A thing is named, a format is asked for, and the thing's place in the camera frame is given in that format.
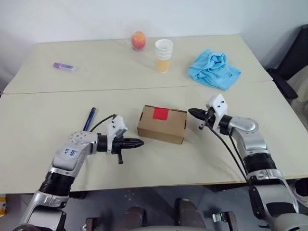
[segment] blue towel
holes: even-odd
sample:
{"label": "blue towel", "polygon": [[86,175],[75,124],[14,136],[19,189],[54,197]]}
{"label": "blue towel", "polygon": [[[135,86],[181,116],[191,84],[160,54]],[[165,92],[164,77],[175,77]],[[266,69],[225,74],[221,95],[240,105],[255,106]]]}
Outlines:
{"label": "blue towel", "polygon": [[199,83],[227,90],[241,72],[227,63],[225,53],[206,50],[194,61],[188,74]]}

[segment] white wall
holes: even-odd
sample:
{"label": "white wall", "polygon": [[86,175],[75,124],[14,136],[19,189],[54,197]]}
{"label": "white wall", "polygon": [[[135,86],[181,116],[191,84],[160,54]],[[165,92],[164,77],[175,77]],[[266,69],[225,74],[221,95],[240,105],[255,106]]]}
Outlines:
{"label": "white wall", "polygon": [[0,90],[39,42],[241,33],[263,66],[276,66],[308,0],[0,0]]}

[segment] stacked cups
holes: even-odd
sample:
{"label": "stacked cups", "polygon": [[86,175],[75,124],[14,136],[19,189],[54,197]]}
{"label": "stacked cups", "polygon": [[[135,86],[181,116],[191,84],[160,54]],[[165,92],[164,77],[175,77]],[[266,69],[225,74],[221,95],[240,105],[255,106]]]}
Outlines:
{"label": "stacked cups", "polygon": [[168,39],[160,39],[155,43],[156,69],[159,72],[167,72],[170,67],[173,42]]}

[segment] blue pen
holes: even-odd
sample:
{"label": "blue pen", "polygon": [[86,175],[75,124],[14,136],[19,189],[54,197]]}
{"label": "blue pen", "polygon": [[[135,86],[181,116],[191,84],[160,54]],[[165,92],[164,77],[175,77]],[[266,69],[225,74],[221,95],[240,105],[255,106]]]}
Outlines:
{"label": "blue pen", "polygon": [[95,111],[96,111],[96,108],[93,107],[91,109],[91,111],[90,111],[90,114],[89,114],[89,117],[87,119],[87,122],[86,122],[85,126],[83,127],[83,131],[88,131],[89,130],[90,125],[91,125],[91,123],[92,123],[92,121],[94,119]]}

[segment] red square sticker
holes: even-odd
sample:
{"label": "red square sticker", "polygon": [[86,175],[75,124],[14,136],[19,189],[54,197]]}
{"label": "red square sticker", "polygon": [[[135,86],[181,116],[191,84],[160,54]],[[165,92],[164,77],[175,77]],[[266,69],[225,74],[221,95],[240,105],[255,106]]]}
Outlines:
{"label": "red square sticker", "polygon": [[168,108],[156,107],[153,113],[153,119],[167,120],[168,119]]}

